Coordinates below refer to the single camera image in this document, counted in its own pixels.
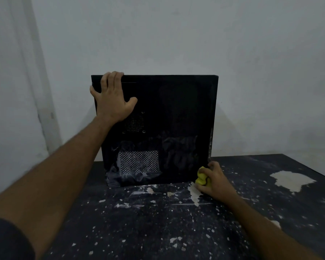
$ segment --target shirt sleeve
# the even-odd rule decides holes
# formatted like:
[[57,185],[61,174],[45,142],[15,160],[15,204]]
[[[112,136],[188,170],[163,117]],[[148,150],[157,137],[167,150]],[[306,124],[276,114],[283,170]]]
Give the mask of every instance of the shirt sleeve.
[[35,251],[27,237],[14,224],[1,218],[0,259],[35,260]]

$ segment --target yellow sponge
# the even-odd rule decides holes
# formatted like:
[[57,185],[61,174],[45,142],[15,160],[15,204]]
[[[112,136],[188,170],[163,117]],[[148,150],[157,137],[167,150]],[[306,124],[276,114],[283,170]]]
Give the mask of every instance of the yellow sponge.
[[211,179],[208,178],[206,174],[199,172],[199,170],[198,170],[198,178],[196,179],[195,183],[198,183],[200,185],[206,185],[206,186],[210,187]]

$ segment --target person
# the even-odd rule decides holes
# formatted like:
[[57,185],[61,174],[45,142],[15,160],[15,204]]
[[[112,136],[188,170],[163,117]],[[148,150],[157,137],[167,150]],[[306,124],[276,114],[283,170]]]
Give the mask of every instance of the person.
[[[135,97],[124,101],[123,74],[104,74],[101,93],[91,86],[97,102],[93,121],[0,194],[0,259],[39,259],[49,248],[108,131],[137,103]],[[320,259],[247,205],[217,162],[209,166],[202,172],[211,178],[211,187],[196,187],[229,207],[264,259]]]

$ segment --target perforated mesh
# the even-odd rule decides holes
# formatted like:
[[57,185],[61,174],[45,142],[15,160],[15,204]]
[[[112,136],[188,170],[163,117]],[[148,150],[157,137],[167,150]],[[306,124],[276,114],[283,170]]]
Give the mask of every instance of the perforated mesh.
[[121,174],[159,172],[158,151],[119,152],[119,170]]
[[141,132],[144,127],[142,115],[131,115],[125,122],[127,132]]

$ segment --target right arm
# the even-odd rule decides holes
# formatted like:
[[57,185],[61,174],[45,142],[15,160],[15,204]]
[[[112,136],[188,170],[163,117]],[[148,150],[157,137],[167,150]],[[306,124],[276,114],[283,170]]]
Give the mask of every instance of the right arm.
[[208,166],[212,170],[204,168],[200,172],[211,179],[212,186],[196,184],[196,188],[229,207],[264,259],[321,259],[252,209],[237,194],[218,162],[211,161]]

